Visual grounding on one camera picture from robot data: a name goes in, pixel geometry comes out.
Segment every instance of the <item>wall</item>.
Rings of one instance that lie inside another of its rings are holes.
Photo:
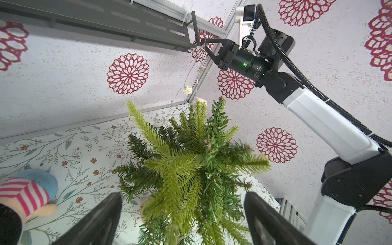
[[[378,0],[314,2],[261,3],[270,25],[296,40],[289,56],[302,73],[376,134],[390,140],[392,1],[385,0],[382,5]],[[307,14],[305,19],[287,18],[291,9],[285,7],[290,8],[290,4],[312,8],[313,15]],[[258,44],[264,37],[260,28],[255,35]],[[231,123],[240,126],[238,139],[252,142],[255,150],[270,154],[274,161],[272,170],[257,178],[274,197],[287,198],[308,218],[324,164],[336,154],[264,88],[254,88],[252,81],[215,68],[198,97],[210,103],[221,95],[230,98],[226,111]],[[392,190],[387,185],[372,203],[390,207],[391,199]],[[391,232],[391,216],[364,211],[354,221],[344,244],[391,244]]]
[[[223,27],[235,2],[175,3]],[[0,138],[125,113],[129,98],[141,109],[170,104],[193,66],[192,53],[4,21],[0,44]],[[125,66],[134,74],[115,84],[115,76],[129,76],[116,65],[122,57],[131,60]],[[193,84],[199,66],[186,84]],[[173,102],[185,99],[181,92]]]

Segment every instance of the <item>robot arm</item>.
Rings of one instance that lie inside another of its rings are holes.
[[[294,39],[270,30],[288,54]],[[356,209],[368,203],[392,178],[391,154],[293,75],[278,72],[282,61],[268,37],[255,54],[229,39],[203,39],[201,43],[221,44],[217,55],[205,46],[219,68],[230,68],[252,79],[255,87],[265,86],[277,102],[300,118],[338,155],[325,166],[322,186],[304,231],[318,245],[335,245]]]

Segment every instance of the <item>metal shelf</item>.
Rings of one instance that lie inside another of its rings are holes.
[[[176,7],[173,14],[174,5],[165,3],[171,8],[128,0],[0,0],[0,19],[188,52],[196,45],[186,23],[174,18],[186,11]]]

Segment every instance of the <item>pine needles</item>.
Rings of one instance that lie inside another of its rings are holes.
[[[135,104],[127,102],[129,114],[142,138],[129,136],[129,147],[136,163],[130,162],[113,172],[120,177],[120,189],[127,201],[151,190],[145,203],[145,223],[139,245],[186,245],[192,229],[206,245],[224,245],[224,231],[241,245],[249,245],[247,228],[237,223],[244,218],[239,187],[250,188],[239,180],[244,172],[269,169],[265,156],[253,154],[243,143],[231,143],[237,126],[223,112],[223,97],[214,101],[207,120],[207,105],[197,102],[189,113],[181,113],[171,127],[156,128],[146,122]]]

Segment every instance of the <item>zip tie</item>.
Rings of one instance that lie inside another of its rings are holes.
[[[196,46],[197,49],[204,48],[204,47],[205,47],[205,44],[200,45],[200,46]]]
[[[184,19],[182,20],[182,25],[184,24],[184,22],[185,22],[185,20],[186,20],[186,18],[187,18],[187,15],[189,15],[190,14],[190,12],[189,12],[189,10],[187,9],[187,12],[185,13],[185,16],[184,16]]]

